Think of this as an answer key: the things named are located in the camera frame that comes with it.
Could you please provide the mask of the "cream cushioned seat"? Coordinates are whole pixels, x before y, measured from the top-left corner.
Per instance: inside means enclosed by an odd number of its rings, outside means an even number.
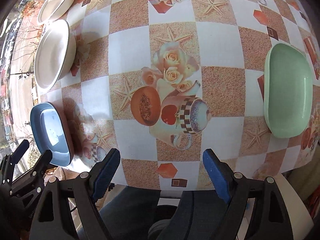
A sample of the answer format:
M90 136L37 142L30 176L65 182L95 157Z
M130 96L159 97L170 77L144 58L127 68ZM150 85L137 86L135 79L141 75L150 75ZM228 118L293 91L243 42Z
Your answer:
M305 205L299 195L282 174L274 176L276 184L285 202L294 239L304 239L314 226Z

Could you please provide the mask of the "white paper bowl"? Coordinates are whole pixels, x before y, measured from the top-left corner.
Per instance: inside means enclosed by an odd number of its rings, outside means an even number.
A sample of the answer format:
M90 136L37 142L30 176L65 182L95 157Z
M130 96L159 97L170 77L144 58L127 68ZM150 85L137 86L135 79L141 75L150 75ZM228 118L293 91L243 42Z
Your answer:
M53 22L42 36L36 51L34 75L37 86L51 90L71 70L76 40L67 21Z
M60 18L71 7L74 0L46 0L37 16L37 25L53 22Z

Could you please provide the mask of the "green square plate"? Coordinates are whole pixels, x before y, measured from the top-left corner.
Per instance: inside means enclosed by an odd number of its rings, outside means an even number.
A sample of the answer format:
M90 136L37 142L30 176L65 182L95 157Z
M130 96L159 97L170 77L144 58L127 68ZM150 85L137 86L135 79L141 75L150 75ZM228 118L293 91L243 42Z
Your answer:
M312 71L300 51L284 43L267 53L264 68L264 117L277 138L300 135L312 108Z

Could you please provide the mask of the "blue square plate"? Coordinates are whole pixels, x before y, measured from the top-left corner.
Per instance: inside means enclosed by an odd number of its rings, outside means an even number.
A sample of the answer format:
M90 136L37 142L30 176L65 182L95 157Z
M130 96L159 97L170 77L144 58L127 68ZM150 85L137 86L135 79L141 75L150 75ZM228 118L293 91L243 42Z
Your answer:
M30 125L40 153L52 152L51 164L68 166L74 157L72 137L61 108L50 102L39 103L30 113Z

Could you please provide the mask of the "checkered floral tablecloth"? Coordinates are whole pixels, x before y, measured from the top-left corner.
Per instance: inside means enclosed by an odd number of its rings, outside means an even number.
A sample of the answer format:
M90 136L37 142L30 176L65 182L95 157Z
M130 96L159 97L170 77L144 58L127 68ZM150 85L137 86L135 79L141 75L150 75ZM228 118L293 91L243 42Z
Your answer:
M299 0L74 0L63 19L75 61L41 99L66 115L69 170L89 171L117 148L117 184L202 190L212 187L207 148L255 179L313 158L319 46ZM310 122L284 139L264 118L265 57L278 43L305 55L313 81Z

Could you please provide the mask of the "blue jeans leg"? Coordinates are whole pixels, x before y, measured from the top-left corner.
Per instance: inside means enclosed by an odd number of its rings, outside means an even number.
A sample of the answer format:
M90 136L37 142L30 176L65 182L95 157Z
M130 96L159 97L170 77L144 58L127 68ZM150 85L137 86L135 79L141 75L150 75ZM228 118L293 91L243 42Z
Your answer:
M113 239L147 239L150 227L159 220L169 219L174 208L159 206L158 190L125 187L100 211ZM225 215L227 205L214 190L196 191L195 223L189 232L191 239L209 239Z

